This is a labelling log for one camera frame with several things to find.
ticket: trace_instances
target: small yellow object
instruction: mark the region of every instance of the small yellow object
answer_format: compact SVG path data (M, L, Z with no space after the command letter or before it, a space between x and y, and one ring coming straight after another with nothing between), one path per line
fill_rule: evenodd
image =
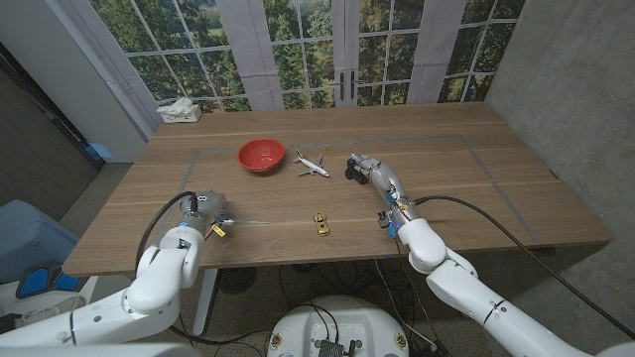
M213 229L214 232L216 232L216 234L218 234L219 236L221 236L221 237L225 236L225 232L223 232L223 230L220 229L220 227L218 227L216 224L212 224L211 225L211 229Z
M318 213L314 217L314 221L317 225L317 234L319 234L320 236L328 235L329 229L328 225L326 224L326 216Z

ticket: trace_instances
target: red bowl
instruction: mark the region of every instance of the red bowl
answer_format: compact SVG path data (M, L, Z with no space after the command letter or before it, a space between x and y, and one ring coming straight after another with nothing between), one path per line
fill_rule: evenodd
M238 163L254 173L265 173L274 169L285 156L285 146L276 139L256 139L240 148Z

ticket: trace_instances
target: toy car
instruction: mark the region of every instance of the toy car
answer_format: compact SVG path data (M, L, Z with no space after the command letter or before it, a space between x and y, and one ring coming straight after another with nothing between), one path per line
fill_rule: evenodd
M329 231L328 231L328 225L326 224L326 216L321 213L318 213L314 217L314 221L316 222L316 225L317 225L317 234L319 234L320 236L328 235Z

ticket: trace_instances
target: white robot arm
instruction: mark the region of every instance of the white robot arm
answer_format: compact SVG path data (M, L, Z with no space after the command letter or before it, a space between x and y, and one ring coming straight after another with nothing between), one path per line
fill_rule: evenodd
M203 234L212 224L223 223L222 193L206 190L196 197L197 209L183 201L179 226L144 252L137 279L129 288L1 334L0 348L120 343L170 327L181 310L181 289L191 287L196 280Z
M379 214L380 226L410 247L412 267L428 275L428 286L438 298L481 324L513 356L589 356L482 283L474 267L446 247L428 221L419 217L388 165L353 154L346 177L362 183L372 180L390 207Z

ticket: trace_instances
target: toy airplane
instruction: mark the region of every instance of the toy airplane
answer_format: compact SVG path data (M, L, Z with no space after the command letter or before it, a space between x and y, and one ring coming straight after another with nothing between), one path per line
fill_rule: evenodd
M302 156L302 154L300 154L300 151L296 150L296 152L298 153L298 158L294 160L294 163L303 163L307 166L307 168L309 168L308 170L306 170L303 173L298 174L298 176L302 176L302 175L306 175L306 174L311 174L313 176L316 175L316 173L328 178L328 173L326 172L325 169L323 169L321 167L321 154L319 155L319 159L317 159L316 163L312 163L309 160L305 159L305 157Z

